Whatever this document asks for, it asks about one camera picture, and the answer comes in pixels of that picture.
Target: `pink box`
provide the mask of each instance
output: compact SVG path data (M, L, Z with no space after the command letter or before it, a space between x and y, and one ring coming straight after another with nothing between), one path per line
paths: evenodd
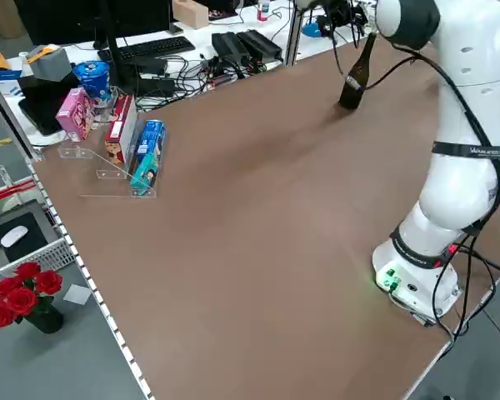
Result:
M93 101L83 87L71 89L56 119L74 142L87 138L94 121Z

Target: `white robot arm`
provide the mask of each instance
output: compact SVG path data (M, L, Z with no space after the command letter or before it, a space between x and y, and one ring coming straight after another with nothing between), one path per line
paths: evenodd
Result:
M395 298L433 320L432 293L443 260L463 229L488 213L497 190L488 156L500 159L500 0L379 0L376 22L391 43L415 49L433 43L438 64L492 144L480 145L462 104L441 80L427 181L412 211L372 255L377 285L386 291L392 285ZM435 297L437 315L459 294L457 274L448 266Z

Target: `flower vase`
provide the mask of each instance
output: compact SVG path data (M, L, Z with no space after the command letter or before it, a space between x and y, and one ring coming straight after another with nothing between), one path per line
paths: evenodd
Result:
M63 314L49 305L46 312L32 312L24 317L42 333L55 333L63 327Z

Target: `white desk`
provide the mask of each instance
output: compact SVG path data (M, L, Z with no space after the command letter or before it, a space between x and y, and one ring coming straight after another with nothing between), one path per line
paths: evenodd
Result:
M274 10L277 10L278 8L278 11L281 13L281 18L277 15L272 14ZM293 15L293 4L288 0L277 0L275 2L272 2L271 15L266 22L258 21L257 13L258 10L255 6L245 7L241 11L241 17L242 20L244 20L244 23L242 23L239 16L236 16L222 19L217 22L212 22L209 26L202 29L192 29L180 22L177 22L176 25L183 29L183 35L196 47L196 50L183 52L179 55L189 61L195 60L195 62L198 63L200 60L200 54L202 54L205 58L212 58L213 56L217 55L211 44L212 33L224 33L227 31L236 33L246 31L248 29L256 29L264 36L271 38L280 28L282 28L282 26L284 26L284 28L280 33L276 35L276 37L274 38L274 42L285 52L290 27L290 24L288 22L290 20L289 16ZM323 10L315 10L313 12L313 16L322 13ZM337 33L339 33L340 35L337 35L338 46L349 43L353 40L350 27L340 27L339 29L337 29ZM136 43L150 42L153 40L170 37L171 35L168 32L155 32L146 35L126 37L126 42L129 45L133 45ZM125 46L126 43L124 42L124 39L120 38L117 40L117 45L119 47L122 47ZM300 37L298 48L298 58L307 58L312 55L325 52L331 49L332 46L332 41L327 37L314 38L302 35ZM98 60L97 51L93 50L93 42L73 44L70 46L66 46L65 50L67 51L67 55L71 63L82 63L85 61ZM10 58L8 61L12 64L12 68L18 68L18 66L21 65L20 57ZM267 65L267 68L275 68L279 64L279 62L274 62ZM180 62L170 62L167 67L167 72L178 73L181 67L182 64ZM54 143L59 143L65 138L64 131L54 133L50 136L43 136L24 116L23 112L18 106L18 103L20 102L22 97L6 97L6 99L7 104L17 117L21 127L24 129L28 139L30 140L30 143L33 146L47 146Z

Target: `keyboard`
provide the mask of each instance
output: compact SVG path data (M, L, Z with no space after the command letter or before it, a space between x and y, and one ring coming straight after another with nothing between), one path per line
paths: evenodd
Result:
M170 56L171 54L188 52L194 50L195 47L184 36L169 37L167 39L154 40L153 42L145 42L133 44L131 46L120 47L120 57L122 60L129 60L135 57L162 57ZM111 53L109 50L101 50L98 56L103 61L111 61Z

